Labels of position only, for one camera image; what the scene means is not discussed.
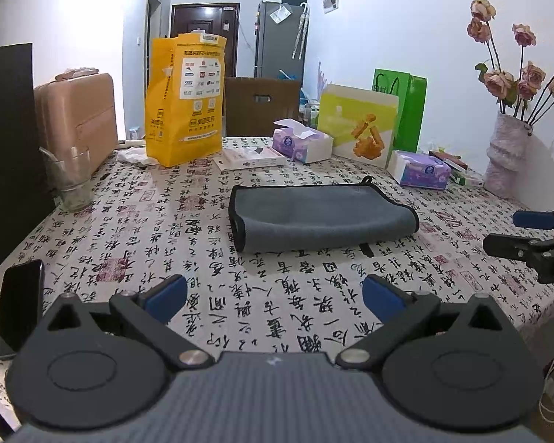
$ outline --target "brown door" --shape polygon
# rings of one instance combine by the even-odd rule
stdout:
[[[171,38],[180,33],[204,30],[205,33],[225,37],[226,76],[236,76],[238,46],[237,12],[239,3],[201,5],[174,5],[172,7]]]

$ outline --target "tablecloth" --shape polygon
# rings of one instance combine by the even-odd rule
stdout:
[[[224,140],[225,147],[265,144],[270,138]],[[371,244],[373,256],[358,247],[235,251],[228,220],[234,185],[357,183],[365,175],[415,208],[421,220],[416,234]],[[140,169],[111,157],[93,176],[93,189],[87,210],[71,215],[56,209],[18,246],[0,266],[0,286],[7,267],[42,259],[46,310],[61,292],[107,301],[182,274],[188,300],[169,326],[216,357],[222,351],[325,351],[334,358],[380,325],[361,298],[368,274],[443,301],[488,292],[524,337],[554,314],[554,284],[540,285],[523,263],[482,249],[490,232],[540,239],[554,232],[515,228],[510,219],[521,207],[482,189],[453,183],[444,192],[401,188],[379,168],[337,157],[223,174],[211,158]],[[9,406],[6,369],[0,362],[0,401]]]

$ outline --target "smartphone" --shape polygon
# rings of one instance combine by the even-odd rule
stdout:
[[[0,291],[0,360],[9,360],[33,333],[43,313],[45,266],[41,260],[11,266]]]

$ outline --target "doorway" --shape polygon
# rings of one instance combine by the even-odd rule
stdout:
[[[146,41],[143,52],[143,94],[146,95],[150,84],[150,54],[152,40],[160,38],[162,3],[159,0],[148,0],[146,9]]]
[[[197,31],[225,37],[225,75],[236,76],[239,14],[239,3],[173,5],[171,38]]]

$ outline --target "vase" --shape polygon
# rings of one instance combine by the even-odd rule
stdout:
[[[485,188],[500,198],[513,196],[517,172],[523,167],[532,128],[511,115],[497,113],[495,132],[486,151]]]

